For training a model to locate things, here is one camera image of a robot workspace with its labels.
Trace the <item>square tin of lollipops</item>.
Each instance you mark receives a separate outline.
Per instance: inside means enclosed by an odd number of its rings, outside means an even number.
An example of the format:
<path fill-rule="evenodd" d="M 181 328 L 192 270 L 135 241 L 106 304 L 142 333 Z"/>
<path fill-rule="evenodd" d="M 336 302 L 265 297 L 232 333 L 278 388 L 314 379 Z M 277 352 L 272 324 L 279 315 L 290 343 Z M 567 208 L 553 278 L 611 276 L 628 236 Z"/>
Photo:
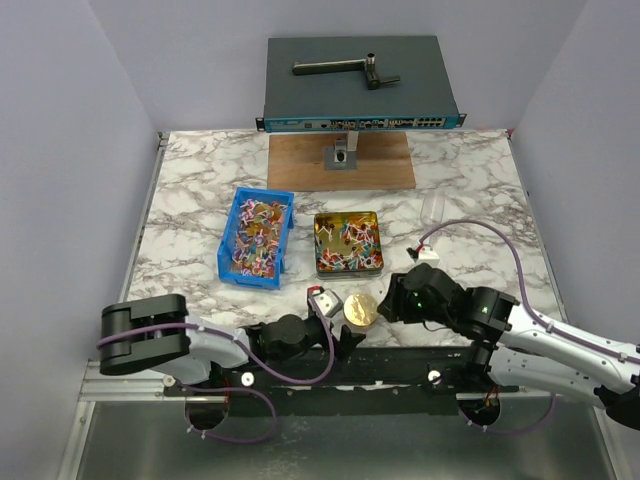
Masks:
<path fill-rule="evenodd" d="M 384 259 L 374 211 L 318 213 L 313 226 L 319 278 L 367 278 L 382 273 Z"/>

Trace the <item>gold jar lid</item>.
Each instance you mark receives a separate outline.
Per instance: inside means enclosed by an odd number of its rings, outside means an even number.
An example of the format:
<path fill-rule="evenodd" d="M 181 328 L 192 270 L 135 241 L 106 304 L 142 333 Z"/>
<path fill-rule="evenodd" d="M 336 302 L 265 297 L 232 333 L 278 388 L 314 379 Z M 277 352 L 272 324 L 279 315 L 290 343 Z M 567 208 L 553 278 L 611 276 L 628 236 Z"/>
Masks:
<path fill-rule="evenodd" d="M 378 317 L 376 299 L 367 293 L 354 293 L 344 301 L 345 320 L 356 327 L 369 327 Z"/>

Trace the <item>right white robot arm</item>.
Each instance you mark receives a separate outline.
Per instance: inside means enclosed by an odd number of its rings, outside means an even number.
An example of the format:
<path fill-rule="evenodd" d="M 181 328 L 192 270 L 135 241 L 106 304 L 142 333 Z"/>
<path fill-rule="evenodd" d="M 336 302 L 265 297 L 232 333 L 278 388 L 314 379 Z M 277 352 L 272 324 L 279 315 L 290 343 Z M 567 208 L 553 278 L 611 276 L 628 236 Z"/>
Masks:
<path fill-rule="evenodd" d="M 495 383 L 579 399 L 613 421 L 639 427 L 639 347 L 592 334 L 490 287 L 464 288 L 420 264 L 394 274 L 377 308 L 388 322 L 436 322 L 471 340 L 480 357 L 460 379 L 480 392 Z"/>

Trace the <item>clear plastic scoop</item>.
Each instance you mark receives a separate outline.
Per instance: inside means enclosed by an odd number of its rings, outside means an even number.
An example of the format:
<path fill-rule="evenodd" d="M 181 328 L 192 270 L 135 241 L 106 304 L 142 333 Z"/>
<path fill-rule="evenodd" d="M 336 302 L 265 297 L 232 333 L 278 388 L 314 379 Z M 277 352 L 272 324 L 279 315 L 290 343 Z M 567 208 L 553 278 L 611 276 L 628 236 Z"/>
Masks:
<path fill-rule="evenodd" d="M 431 191 L 425 195 L 421 208 L 421 221 L 426 227 L 440 224 L 445 209 L 445 196 L 441 191 Z"/>

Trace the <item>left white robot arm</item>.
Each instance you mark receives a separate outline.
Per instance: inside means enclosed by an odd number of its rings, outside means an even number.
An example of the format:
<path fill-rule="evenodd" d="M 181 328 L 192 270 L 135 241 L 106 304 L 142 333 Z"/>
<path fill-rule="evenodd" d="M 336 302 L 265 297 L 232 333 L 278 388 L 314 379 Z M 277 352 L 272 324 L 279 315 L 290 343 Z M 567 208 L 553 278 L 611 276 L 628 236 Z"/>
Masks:
<path fill-rule="evenodd" d="M 338 336 L 332 333 L 331 319 L 343 306 L 334 291 L 310 287 L 306 303 L 306 318 L 288 314 L 244 327 L 216 325 L 191 315 L 181 294 L 110 305 L 101 314 L 100 373 L 123 376 L 154 370 L 201 395 L 220 387 L 220 368 L 260 368 L 288 384 L 313 385 L 324 380 L 336 362 L 348 358 L 365 335 L 346 325 Z M 314 377 L 295 378 L 273 366 L 300 358 L 315 346 L 327 354 L 327 364 Z"/>

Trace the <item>blue plastic candy bin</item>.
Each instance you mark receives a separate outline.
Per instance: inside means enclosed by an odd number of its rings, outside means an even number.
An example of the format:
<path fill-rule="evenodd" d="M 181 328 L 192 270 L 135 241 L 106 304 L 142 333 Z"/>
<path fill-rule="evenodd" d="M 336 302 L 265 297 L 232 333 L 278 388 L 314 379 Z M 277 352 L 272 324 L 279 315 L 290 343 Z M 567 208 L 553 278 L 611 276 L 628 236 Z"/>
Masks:
<path fill-rule="evenodd" d="M 217 252 L 221 282 L 277 290 L 294 227 L 294 194 L 239 187 Z"/>

